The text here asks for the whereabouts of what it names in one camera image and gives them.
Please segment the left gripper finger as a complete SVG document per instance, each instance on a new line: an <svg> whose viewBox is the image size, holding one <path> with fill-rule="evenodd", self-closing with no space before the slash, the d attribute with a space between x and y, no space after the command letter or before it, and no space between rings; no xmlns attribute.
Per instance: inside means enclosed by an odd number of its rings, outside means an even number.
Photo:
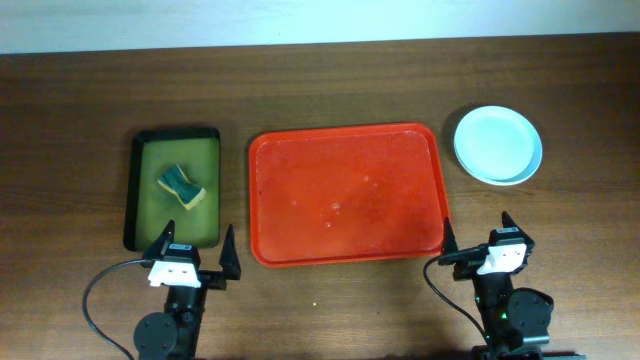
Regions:
<svg viewBox="0 0 640 360"><path fill-rule="evenodd" d="M225 279L241 278L241 265L235 245L235 231L232 224L229 225L225 235L219 265L222 268Z"/></svg>
<svg viewBox="0 0 640 360"><path fill-rule="evenodd" d="M144 260L161 260L174 242L175 222L170 220L159 237L144 251Z"/></svg>

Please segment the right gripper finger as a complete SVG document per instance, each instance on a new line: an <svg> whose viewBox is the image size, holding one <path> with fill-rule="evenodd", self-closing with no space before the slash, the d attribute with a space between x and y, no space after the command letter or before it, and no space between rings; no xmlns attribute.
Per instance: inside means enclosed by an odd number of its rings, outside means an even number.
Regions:
<svg viewBox="0 0 640 360"><path fill-rule="evenodd" d="M441 256L446 257L459 251L457 242L455 240L455 234L450 222L450 219L446 217L444 219L444 233Z"/></svg>
<svg viewBox="0 0 640 360"><path fill-rule="evenodd" d="M501 223L504 229L507 229L507 228L518 229L518 225L515 223L515 221L512 219L512 217L508 214L507 211L503 211L501 213Z"/></svg>

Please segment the green and yellow sponge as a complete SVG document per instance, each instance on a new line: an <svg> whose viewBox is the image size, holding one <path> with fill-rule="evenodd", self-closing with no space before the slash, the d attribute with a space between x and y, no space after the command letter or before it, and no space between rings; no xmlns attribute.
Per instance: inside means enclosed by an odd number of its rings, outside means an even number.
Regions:
<svg viewBox="0 0 640 360"><path fill-rule="evenodd" d="M157 182L164 190L174 195L186 210L197 206L207 194L206 189L192 183L177 164L164 171Z"/></svg>

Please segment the light blue plate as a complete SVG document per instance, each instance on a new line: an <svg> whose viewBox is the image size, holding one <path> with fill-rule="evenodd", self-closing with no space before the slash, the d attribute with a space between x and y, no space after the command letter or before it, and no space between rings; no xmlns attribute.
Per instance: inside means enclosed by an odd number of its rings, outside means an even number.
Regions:
<svg viewBox="0 0 640 360"><path fill-rule="evenodd" d="M522 114L503 106L477 107L458 122L453 149L473 178L494 186L513 186L540 168L543 145L536 127Z"/></svg>

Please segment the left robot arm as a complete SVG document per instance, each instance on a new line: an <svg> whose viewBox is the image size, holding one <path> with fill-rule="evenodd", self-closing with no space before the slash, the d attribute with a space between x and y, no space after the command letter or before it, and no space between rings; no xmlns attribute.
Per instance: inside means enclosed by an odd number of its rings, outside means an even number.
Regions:
<svg viewBox="0 0 640 360"><path fill-rule="evenodd" d="M164 309L143 317L134 330L140 359L194 359L207 293L224 291L228 282L241 279L233 227L223 241L219 271L201 269L198 248L176 244L174 237L175 222L169 221L143 253L150 285L166 286L168 292Z"/></svg>

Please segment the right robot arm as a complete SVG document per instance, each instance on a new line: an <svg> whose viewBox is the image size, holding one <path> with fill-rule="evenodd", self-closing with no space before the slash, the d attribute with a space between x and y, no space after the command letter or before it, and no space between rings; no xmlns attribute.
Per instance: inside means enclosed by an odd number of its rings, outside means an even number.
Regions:
<svg viewBox="0 0 640 360"><path fill-rule="evenodd" d="M446 220L437 263L452 265L454 280L473 283L485 341L472 349L473 358L541 359L541 347L550 341L554 301L538 290L513 286L512 277L527 266L535 242L507 212L501 214L501 221L502 226L490 232L487 242L460 249Z"/></svg>

